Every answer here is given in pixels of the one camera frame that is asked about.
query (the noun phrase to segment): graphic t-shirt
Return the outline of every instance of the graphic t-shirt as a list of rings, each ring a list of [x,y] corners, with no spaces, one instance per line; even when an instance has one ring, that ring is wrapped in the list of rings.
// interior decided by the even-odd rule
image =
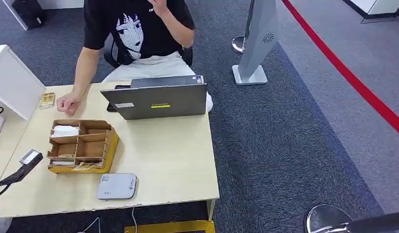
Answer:
[[[184,0],[168,0],[167,6],[184,26],[194,22]],[[167,56],[181,49],[147,0],[85,0],[84,47],[99,50],[109,33],[118,49],[130,59]]]

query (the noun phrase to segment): light wood desk surface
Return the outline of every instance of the light wood desk surface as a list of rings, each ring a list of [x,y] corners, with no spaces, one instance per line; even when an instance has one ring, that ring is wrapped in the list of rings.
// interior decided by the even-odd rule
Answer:
[[[212,215],[219,198],[214,152],[208,115],[125,121],[106,111],[108,101],[101,89],[122,83],[93,84],[77,113],[70,118],[103,119],[119,135],[111,173],[137,175],[136,194],[129,200],[98,200],[99,174],[54,174],[47,170],[46,157],[25,179],[0,197],[1,216],[35,216],[76,211],[128,208],[208,200]],[[47,87],[56,97],[72,86]],[[18,162],[28,150],[47,154],[55,119],[66,119],[56,106],[36,110],[21,141],[9,160],[2,178],[20,168]]]
[[[26,120],[11,110],[4,113],[7,118],[0,133],[0,179],[28,125]]]

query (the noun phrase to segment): man's right hand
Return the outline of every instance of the man's right hand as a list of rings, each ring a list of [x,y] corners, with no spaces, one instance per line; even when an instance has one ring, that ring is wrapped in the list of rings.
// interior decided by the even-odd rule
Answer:
[[[64,112],[72,116],[80,106],[81,99],[82,96],[79,96],[73,92],[66,94],[57,100],[57,109],[60,112]]]

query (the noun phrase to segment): carpet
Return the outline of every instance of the carpet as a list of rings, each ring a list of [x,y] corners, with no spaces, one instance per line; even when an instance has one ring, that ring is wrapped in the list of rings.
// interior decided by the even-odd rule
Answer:
[[[243,34],[248,1],[187,3],[197,26],[192,69],[207,77],[214,100],[209,117],[221,195],[214,216],[217,232],[302,233],[306,213],[320,203],[339,206],[353,218],[381,215],[381,207],[279,44],[262,63],[267,84],[235,85],[231,67],[240,56],[230,43]],[[52,18],[43,28],[5,31],[0,43],[10,44],[46,85],[71,84],[82,44],[82,12],[49,13]],[[94,81],[100,82],[110,70],[101,60]],[[130,214],[131,209],[124,209],[15,218],[9,232],[25,227],[30,232],[72,233],[100,216],[103,232],[119,233],[132,225]],[[136,216],[139,224],[206,219],[206,206],[195,202],[144,207]]]

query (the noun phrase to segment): gray carpet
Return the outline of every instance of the gray carpet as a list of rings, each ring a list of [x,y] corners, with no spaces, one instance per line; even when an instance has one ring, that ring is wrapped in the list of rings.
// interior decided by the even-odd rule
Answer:
[[[386,213],[399,211],[399,134],[351,87],[277,0],[280,44]],[[341,0],[292,0],[330,49],[399,116],[399,21],[360,24]]]
[[[234,84],[230,68],[240,57],[230,40],[243,32],[237,25],[246,21],[248,1],[187,2],[198,29],[193,70],[207,77],[215,103],[210,123],[221,195],[214,216],[217,232],[302,233],[307,211],[320,203],[340,206],[353,218],[381,215],[381,207],[279,44],[263,62],[268,84]],[[81,10],[50,14],[54,16],[43,28],[5,31],[0,43],[10,44],[46,85],[72,83],[82,44]],[[96,81],[110,70],[104,64]],[[140,224],[205,219],[205,210],[203,202],[142,207],[136,218]],[[126,209],[16,218],[9,232],[27,227],[30,232],[72,233],[96,216],[104,232],[119,233],[132,225],[131,210]]]

